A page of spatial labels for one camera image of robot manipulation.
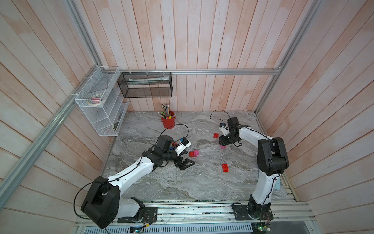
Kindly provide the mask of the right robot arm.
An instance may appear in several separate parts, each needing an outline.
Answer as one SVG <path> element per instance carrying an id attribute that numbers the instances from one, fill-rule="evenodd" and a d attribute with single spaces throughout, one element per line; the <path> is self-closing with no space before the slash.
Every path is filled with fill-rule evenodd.
<path id="1" fill-rule="evenodd" d="M 227 123 L 220 123 L 219 144 L 227 146 L 245 140 L 257 147 L 257 166 L 259 177 L 253 194 L 247 205 L 239 202 L 231 205 L 236 220 L 272 220 L 271 196 L 276 182 L 285 169 L 289 160 L 284 141 L 280 137 L 264 135 L 248 125 L 241 125 L 236 117 L 229 118 Z"/>

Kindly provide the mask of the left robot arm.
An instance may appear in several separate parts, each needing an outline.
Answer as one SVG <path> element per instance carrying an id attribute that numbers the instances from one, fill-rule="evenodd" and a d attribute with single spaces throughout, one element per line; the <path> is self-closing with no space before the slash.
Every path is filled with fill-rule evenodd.
<path id="1" fill-rule="evenodd" d="M 122 199 L 122 195 L 143 176 L 168 162 L 173 162 L 181 171 L 193 166 L 194 161 L 182 157 L 190 146 L 186 137 L 174 141 L 171 136 L 161 135 L 134 164 L 108 178 L 99 176 L 89 183 L 90 189 L 81 205 L 82 212 L 101 229 L 107 228 L 115 219 L 145 222 L 144 203 L 135 197 Z"/>

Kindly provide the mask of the red pen cup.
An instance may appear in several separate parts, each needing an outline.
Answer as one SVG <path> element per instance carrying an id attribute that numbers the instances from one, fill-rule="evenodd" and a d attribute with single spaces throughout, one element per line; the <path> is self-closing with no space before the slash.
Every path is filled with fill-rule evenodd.
<path id="1" fill-rule="evenodd" d="M 175 113 L 173 111 L 171 113 L 171 118 L 166 119 L 165 116 L 162 116 L 161 121 L 165 129 L 172 129 L 175 126 Z"/>

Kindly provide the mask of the pens in cup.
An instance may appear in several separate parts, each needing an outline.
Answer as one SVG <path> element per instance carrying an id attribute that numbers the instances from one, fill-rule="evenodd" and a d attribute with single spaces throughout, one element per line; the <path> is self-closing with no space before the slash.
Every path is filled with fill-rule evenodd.
<path id="1" fill-rule="evenodd" d="M 161 115 L 164 119 L 171 119 L 174 116 L 174 114 L 170 110 L 170 105 L 168 103 L 162 104 Z"/>

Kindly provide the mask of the calculator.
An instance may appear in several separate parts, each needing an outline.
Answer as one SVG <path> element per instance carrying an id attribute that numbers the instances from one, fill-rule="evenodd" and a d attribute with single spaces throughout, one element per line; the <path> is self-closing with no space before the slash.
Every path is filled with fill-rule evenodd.
<path id="1" fill-rule="evenodd" d="M 281 187 L 281 179 L 278 176 L 278 177 L 275 178 L 274 189 L 275 190 L 280 190 L 281 189 L 280 187 Z"/>

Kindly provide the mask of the black mesh basket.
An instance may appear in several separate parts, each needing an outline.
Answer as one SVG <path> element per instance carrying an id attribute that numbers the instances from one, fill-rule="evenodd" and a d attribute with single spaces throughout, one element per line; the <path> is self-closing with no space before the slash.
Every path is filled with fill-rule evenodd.
<path id="1" fill-rule="evenodd" d="M 171 98 L 170 72 L 122 72 L 117 84 L 125 98 Z"/>

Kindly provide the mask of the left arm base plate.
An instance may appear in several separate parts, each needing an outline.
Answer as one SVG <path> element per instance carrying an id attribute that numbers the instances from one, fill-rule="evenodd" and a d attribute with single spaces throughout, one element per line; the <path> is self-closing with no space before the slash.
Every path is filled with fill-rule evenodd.
<path id="1" fill-rule="evenodd" d="M 122 217 L 117 220 L 118 223 L 131 223 L 131 224 L 147 224 L 154 223 L 157 221 L 157 207 L 145 207 L 141 208 L 135 217 Z"/>

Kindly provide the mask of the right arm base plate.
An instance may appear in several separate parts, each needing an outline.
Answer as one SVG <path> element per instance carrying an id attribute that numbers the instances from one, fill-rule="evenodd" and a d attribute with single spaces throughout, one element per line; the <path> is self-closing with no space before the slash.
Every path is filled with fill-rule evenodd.
<path id="1" fill-rule="evenodd" d="M 241 203 L 233 203 L 231 206 L 236 220 L 273 220 L 274 216 L 267 205 L 253 205 L 252 203 L 242 205 Z"/>

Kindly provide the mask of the aluminium rail front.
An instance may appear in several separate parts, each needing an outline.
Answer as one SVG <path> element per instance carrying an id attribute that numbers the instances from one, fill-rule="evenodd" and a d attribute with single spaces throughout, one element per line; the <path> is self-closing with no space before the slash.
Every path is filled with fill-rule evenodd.
<path id="1" fill-rule="evenodd" d="M 157 207 L 156 225 L 198 224 L 198 223 L 238 223 L 231 208 L 233 201 L 190 201 L 190 202 L 148 202 L 146 207 Z M 276 221 L 316 220 L 306 202 L 276 200 L 271 203 Z"/>

